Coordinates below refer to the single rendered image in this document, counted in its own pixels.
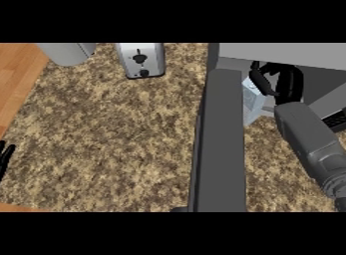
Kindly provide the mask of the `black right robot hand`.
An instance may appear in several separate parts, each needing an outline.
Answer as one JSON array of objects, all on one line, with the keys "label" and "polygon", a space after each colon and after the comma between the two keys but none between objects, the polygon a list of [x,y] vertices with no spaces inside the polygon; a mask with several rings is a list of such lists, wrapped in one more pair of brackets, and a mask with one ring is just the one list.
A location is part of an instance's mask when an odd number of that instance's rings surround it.
[{"label": "black right robot hand", "polygon": [[[264,78],[278,75],[275,88]],[[298,102],[303,95],[303,73],[295,66],[267,62],[258,66],[258,62],[250,64],[248,78],[264,96],[273,96],[275,104],[282,105]]]}]

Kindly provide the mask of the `silver toaster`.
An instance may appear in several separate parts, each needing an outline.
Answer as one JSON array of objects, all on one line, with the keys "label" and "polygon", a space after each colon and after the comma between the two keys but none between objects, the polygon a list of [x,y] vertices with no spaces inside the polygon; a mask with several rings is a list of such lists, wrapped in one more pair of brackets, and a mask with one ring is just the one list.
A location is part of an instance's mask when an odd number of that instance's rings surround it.
[{"label": "silver toaster", "polygon": [[116,43],[115,49],[130,80],[159,77],[165,73],[162,43]]}]

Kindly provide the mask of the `pale grey appliance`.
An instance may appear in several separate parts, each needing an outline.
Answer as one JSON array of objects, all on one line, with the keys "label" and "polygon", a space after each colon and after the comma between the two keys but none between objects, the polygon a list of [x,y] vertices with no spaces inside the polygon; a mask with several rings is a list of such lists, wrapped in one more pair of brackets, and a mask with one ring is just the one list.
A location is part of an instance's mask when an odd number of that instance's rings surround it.
[{"label": "pale grey appliance", "polygon": [[94,43],[37,43],[37,47],[60,66],[75,66],[81,64],[93,55]]}]

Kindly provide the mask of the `grey microwave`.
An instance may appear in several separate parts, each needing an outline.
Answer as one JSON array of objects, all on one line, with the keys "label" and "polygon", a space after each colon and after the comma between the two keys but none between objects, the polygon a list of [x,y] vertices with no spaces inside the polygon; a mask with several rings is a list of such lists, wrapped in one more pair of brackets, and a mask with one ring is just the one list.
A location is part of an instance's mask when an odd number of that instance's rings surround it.
[{"label": "grey microwave", "polygon": [[[216,69],[239,72],[245,79],[251,60],[233,58],[235,48],[217,43],[207,45],[207,73]],[[303,95],[298,101],[304,104],[334,132],[346,129],[346,71],[292,65],[303,73]]]}]

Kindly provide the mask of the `pale blue milk carton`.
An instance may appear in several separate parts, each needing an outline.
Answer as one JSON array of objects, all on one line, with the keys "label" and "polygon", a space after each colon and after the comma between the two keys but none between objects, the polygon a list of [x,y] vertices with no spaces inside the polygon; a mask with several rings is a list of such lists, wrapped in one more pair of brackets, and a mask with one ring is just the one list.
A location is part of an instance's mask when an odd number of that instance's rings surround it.
[{"label": "pale blue milk carton", "polygon": [[264,96],[250,78],[241,82],[242,87],[242,125],[247,127],[258,117],[273,117],[273,96]]}]

